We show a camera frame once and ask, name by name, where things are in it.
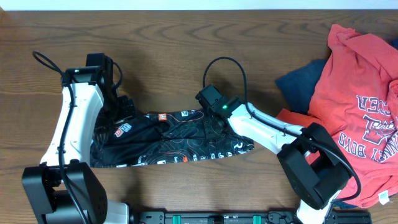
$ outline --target navy blue cloth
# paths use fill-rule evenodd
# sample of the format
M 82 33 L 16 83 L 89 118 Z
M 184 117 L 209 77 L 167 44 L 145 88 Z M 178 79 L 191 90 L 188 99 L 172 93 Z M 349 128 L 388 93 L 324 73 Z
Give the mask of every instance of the navy blue cloth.
M 398 50 L 398 39 L 391 41 L 391 45 Z
M 334 207 L 339 207 L 340 209 L 352 209 L 357 208 L 355 205 L 350 205 L 345 202 L 335 202 Z
M 275 80 L 291 111 L 307 114 L 315 85 L 317 85 L 325 65 L 326 60 L 324 59 L 314 60 Z

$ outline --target red shirt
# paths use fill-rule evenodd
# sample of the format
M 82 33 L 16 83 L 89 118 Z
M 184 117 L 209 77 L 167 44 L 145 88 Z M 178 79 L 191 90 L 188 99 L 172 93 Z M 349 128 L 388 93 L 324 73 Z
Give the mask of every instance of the red shirt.
M 339 25 L 331 27 L 328 46 L 332 54 L 315 87 L 310 116 L 282 110 L 277 118 L 322 124 L 361 179 L 361 195 L 347 203 L 370 207 L 378 193 L 398 193 L 398 51 L 373 34 Z M 338 197 L 356 188 L 351 178 Z

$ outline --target wood grain surface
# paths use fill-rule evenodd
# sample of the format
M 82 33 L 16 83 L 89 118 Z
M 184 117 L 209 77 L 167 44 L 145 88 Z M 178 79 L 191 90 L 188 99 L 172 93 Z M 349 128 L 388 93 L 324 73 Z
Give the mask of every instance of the wood grain surface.
M 386 40 L 398 37 L 397 11 L 6 12 L 0 20 L 0 223 L 35 223 L 21 175 L 47 150 L 61 107 L 59 75 L 36 62 L 32 50 L 62 69 L 104 52 L 124 72 L 122 93 L 145 112 L 199 108 L 195 95 L 204 69 L 214 58 L 230 56 L 246 70 L 249 101 L 276 115 L 287 104 L 274 80 L 327 58 L 332 24 Z M 207 82 L 227 95 L 243 94 L 240 71 L 231 62 L 214 64 Z M 136 210 L 299 205 L 276 156 L 258 145 L 213 161 L 94 172 L 108 198 Z M 369 209 L 374 223 L 398 222 L 397 197 L 393 201 Z

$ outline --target clothing pile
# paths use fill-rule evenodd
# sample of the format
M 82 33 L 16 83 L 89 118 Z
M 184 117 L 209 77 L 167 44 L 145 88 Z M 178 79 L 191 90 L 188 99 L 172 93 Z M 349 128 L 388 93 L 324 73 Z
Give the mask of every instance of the clothing pile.
M 333 25 L 330 58 L 276 80 L 292 111 L 278 119 L 323 125 L 361 180 L 361 195 L 346 201 L 366 208 L 398 193 L 398 40 Z M 318 155 L 312 154 L 308 162 Z M 338 198 L 357 189 L 351 178 Z

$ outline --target white wall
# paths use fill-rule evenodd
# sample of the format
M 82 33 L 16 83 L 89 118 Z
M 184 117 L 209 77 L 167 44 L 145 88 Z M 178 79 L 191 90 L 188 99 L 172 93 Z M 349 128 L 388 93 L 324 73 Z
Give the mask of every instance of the white wall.
M 0 0 L 4 10 L 398 9 L 398 0 Z

